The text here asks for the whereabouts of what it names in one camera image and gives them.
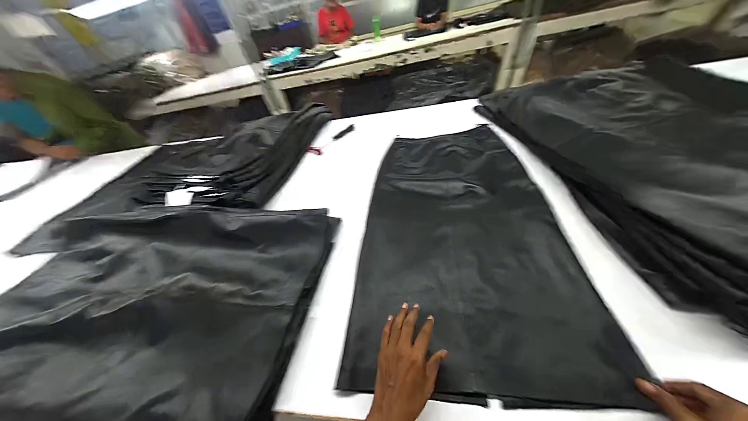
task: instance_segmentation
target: workbench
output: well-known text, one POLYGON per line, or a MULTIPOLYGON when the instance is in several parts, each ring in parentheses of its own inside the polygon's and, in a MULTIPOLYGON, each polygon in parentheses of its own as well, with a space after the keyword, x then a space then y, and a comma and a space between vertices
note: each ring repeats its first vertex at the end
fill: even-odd
MULTIPOLYGON (((748 58, 700 66, 726 77, 748 81, 748 58)), ((359 420, 372 396, 334 389, 355 287, 358 255, 366 229, 370 196, 379 164, 395 137, 426 138, 469 130, 487 121, 464 100, 393 112, 334 120, 314 145, 322 155, 306 154, 291 178, 266 206, 272 210, 327 208, 342 219, 335 246, 275 403, 281 421, 359 420), (332 136, 355 125, 355 131, 330 143, 332 136)), ((748 402, 748 342, 715 315, 677 312, 627 266, 597 232, 560 179, 520 142, 492 126, 539 186, 590 281, 627 333, 652 373, 660 378, 692 379, 748 402)), ((91 157, 0 202, 0 293, 21 282, 52 254, 14 258, 6 252, 53 216, 71 208, 102 185, 153 153, 158 146, 91 157)), ((0 167, 0 181, 33 174, 38 163, 0 167)), ((489 407, 430 401, 420 420, 659 420, 636 411, 505 411, 489 407)))
POLYGON ((154 97, 151 103, 138 106, 141 114, 158 115, 197 108, 246 97, 262 96, 268 110, 277 114, 291 107, 284 90, 314 85, 338 79, 355 78, 361 74, 405 66, 421 61, 492 49, 502 57, 501 68, 494 88, 520 85, 530 62, 530 55, 539 36, 559 34, 602 23, 615 22, 637 16, 663 13, 703 2, 704 0, 618 1, 613 6, 578 13, 571 16, 540 19, 520 37, 519 19, 503 19, 466 28, 449 28, 441 34, 407 41, 402 34, 379 40, 366 40, 356 46, 337 51, 340 56, 305 70, 295 70, 268 76, 266 83, 261 64, 248 64, 226 70, 186 85, 173 88, 154 97))

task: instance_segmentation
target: worker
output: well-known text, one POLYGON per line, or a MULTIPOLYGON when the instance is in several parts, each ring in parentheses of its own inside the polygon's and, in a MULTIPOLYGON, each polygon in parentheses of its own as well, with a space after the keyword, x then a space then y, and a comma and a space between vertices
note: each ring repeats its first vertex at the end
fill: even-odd
POLYGON ((14 160, 8 155, 72 160, 145 145, 143 136, 81 89, 43 73, 0 70, 0 124, 12 134, 0 138, 0 162, 14 160))
POLYGON ((418 0, 416 26, 424 31, 443 29, 447 24, 449 0, 418 0))
POLYGON ((353 20, 348 9, 337 0, 325 0, 317 14, 319 42, 339 44, 346 42, 353 35, 353 20))
MULTIPOLYGON (((396 317, 387 318, 367 421, 415 421, 434 392, 439 365, 448 354, 442 349, 426 360, 434 318, 426 319, 414 341, 418 312, 418 304, 410 309, 404 303, 396 317)), ((748 405, 703 384, 673 381, 657 386, 642 379, 634 383, 672 421, 748 421, 748 405)))

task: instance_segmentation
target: hand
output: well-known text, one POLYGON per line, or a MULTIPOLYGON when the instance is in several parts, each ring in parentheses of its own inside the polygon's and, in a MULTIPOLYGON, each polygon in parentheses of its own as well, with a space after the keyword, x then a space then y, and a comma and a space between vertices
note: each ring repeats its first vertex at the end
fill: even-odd
POLYGON ((434 392, 439 365, 447 358, 443 349, 426 362, 434 330, 429 316, 413 343, 418 304, 408 311, 403 303, 397 317, 387 318, 381 333, 374 402, 367 421, 415 421, 434 392))
POLYGON ((748 405, 700 383, 667 381, 659 387, 638 378, 636 385, 672 421, 748 421, 748 405))

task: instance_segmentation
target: black t-shirt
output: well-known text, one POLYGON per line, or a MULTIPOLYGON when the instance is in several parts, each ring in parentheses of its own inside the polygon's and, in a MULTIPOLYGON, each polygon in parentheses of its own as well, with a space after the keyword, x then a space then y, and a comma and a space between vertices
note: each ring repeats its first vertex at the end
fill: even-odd
POLYGON ((449 0, 418 0, 416 16, 423 23, 436 23, 441 20, 441 14, 447 12, 449 0))

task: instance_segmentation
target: green bottle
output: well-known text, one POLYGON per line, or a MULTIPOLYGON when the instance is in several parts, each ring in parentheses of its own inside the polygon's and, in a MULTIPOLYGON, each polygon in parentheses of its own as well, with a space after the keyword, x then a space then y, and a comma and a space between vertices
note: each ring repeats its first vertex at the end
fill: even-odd
POLYGON ((374 27, 374 38, 381 38, 381 20, 379 19, 379 15, 374 15, 372 18, 372 26, 374 27))

